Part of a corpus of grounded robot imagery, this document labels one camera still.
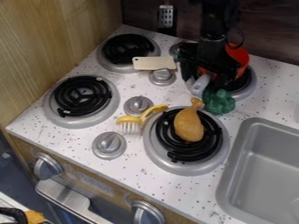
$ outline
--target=white countertop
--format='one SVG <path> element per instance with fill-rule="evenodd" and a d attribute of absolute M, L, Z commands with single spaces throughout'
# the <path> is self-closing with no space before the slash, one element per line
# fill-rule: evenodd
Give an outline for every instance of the white countertop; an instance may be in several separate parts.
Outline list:
<path fill-rule="evenodd" d="M 168 55 L 170 46 L 178 42 L 152 31 L 123 25 L 115 34 L 139 33 L 153 38 Z M 250 65 L 258 76 L 256 91 L 237 103 L 234 112 L 220 116 L 231 138 L 231 146 L 241 122 L 249 117 L 263 117 L 270 121 L 299 129 L 299 66 L 251 56 Z M 241 224 L 243 222 L 223 212 L 215 199 L 217 184 L 224 164 L 202 176 L 183 177 L 161 170 L 147 157 L 143 140 L 126 136 L 128 148 L 112 161 L 97 158 L 91 151 L 93 140 L 103 132 L 120 128 L 115 119 L 122 116 L 124 102 L 133 96 L 145 95 L 155 104 L 190 105 L 191 94 L 177 72 L 177 81 L 168 87 L 157 87 L 144 74 L 110 73 L 103 69 L 91 52 L 66 77 L 79 74 L 97 74 L 111 80 L 121 95 L 120 107 L 105 122 L 86 129 L 65 129 L 51 123 L 41 107 L 43 97 L 33 103 L 7 130 L 17 137 L 61 156 L 91 172 L 114 181 L 164 207 L 193 221 L 208 224 Z"/>

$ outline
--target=silver burner ring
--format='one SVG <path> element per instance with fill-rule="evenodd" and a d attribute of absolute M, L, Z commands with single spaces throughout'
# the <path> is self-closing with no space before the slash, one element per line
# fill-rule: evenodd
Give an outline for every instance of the silver burner ring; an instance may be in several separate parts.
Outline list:
<path fill-rule="evenodd" d="M 166 111 L 173 109 L 184 109 L 185 107 L 169 108 Z M 154 115 L 147 123 L 143 132 L 143 146 L 150 160 L 161 169 L 181 176 L 198 176 L 203 175 L 216 169 L 227 157 L 230 149 L 230 139 L 224 124 L 214 115 L 201 111 L 210 116 L 222 129 L 223 144 L 219 151 L 204 160 L 194 162 L 172 162 L 167 156 L 167 150 L 159 143 L 156 137 L 156 120 L 163 113 Z"/>
<path fill-rule="evenodd" d="M 117 91 L 116 86 L 110 81 L 105 78 L 102 78 L 98 75 L 88 75 L 97 77 L 103 81 L 105 81 L 112 93 L 111 100 L 107 103 L 106 107 L 100 108 L 99 110 L 93 112 L 90 115 L 83 115 L 83 116 L 66 116 L 61 117 L 57 111 L 59 107 L 55 101 L 53 92 L 60 83 L 64 82 L 65 80 L 60 81 L 54 87 L 52 87 L 46 94 L 43 100 L 43 108 L 45 111 L 45 116 L 54 124 L 61 126 L 67 129 L 83 129 L 94 126 L 95 124 L 102 123 L 107 120 L 118 108 L 120 103 L 120 95 Z"/>
<path fill-rule="evenodd" d="M 257 86 L 256 73 L 254 72 L 254 70 L 251 67 L 249 67 L 249 68 L 250 68 L 250 71 L 251 71 L 251 73 L 250 73 L 251 74 L 251 80 L 250 80 L 249 85 L 247 87 L 242 88 L 241 90 L 230 92 L 231 95 L 232 95 L 232 98 L 234 98 L 237 102 L 247 98 L 256 89 L 256 86 Z"/>
<path fill-rule="evenodd" d="M 155 47 L 154 52 L 150 52 L 149 53 L 149 57 L 155 57 L 155 56 L 160 56 L 161 55 L 161 50 L 159 45 L 152 40 L 151 38 L 147 38 L 151 44 Z M 112 73 L 119 73 L 119 74 L 132 74 L 132 73 L 140 73 L 141 71 L 136 71 L 134 69 L 133 66 L 133 62 L 130 64 L 113 64 L 110 61 L 108 61 L 104 55 L 101 52 L 102 47 L 107 43 L 107 41 L 109 41 L 109 39 L 107 39 L 106 41 L 104 41 L 96 50 L 96 56 L 97 56 L 97 60 L 99 62 L 99 64 L 104 67 L 106 70 L 108 70 L 109 72 Z"/>

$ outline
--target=silver knob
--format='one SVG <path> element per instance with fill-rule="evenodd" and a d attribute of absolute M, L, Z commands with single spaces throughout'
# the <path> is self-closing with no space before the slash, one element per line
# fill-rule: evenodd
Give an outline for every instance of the silver knob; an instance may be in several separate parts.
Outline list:
<path fill-rule="evenodd" d="M 145 110 L 152 107 L 154 103 L 142 95 L 128 99 L 124 104 L 124 111 L 129 116 L 140 116 Z"/>
<path fill-rule="evenodd" d="M 150 203 L 136 200 L 131 204 L 134 214 L 134 224 L 164 224 L 163 214 Z"/>
<path fill-rule="evenodd" d="M 168 68 L 158 69 L 149 74 L 149 81 L 156 86 L 166 87 L 176 80 L 174 71 Z"/>
<path fill-rule="evenodd" d="M 156 70 L 153 74 L 157 81 L 167 81 L 172 76 L 171 71 L 167 68 Z"/>
<path fill-rule="evenodd" d="M 94 155 L 102 159 L 118 158 L 127 148 L 126 139 L 116 132 L 106 132 L 94 139 Z"/>
<path fill-rule="evenodd" d="M 50 179 L 63 172 L 61 165 L 45 153 L 38 153 L 37 159 L 38 161 L 34 165 L 34 174 L 37 175 L 38 179 Z"/>

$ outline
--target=yellow brush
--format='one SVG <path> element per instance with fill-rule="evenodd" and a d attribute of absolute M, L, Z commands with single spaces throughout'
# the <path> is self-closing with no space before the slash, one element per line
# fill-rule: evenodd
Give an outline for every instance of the yellow brush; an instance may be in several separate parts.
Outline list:
<path fill-rule="evenodd" d="M 156 105 L 145 110 L 141 116 L 124 115 L 116 120 L 117 125 L 122 125 L 124 134 L 142 134 L 146 121 L 154 114 L 164 111 L 168 105 Z"/>

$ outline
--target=toy kitchen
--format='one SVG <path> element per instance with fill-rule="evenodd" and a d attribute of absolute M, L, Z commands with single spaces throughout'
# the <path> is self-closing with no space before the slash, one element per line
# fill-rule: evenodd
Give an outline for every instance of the toy kitchen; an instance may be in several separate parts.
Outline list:
<path fill-rule="evenodd" d="M 6 127 L 39 195 L 82 223 L 299 223 L 299 67 L 228 43 L 215 2 L 198 42 L 123 24 Z"/>

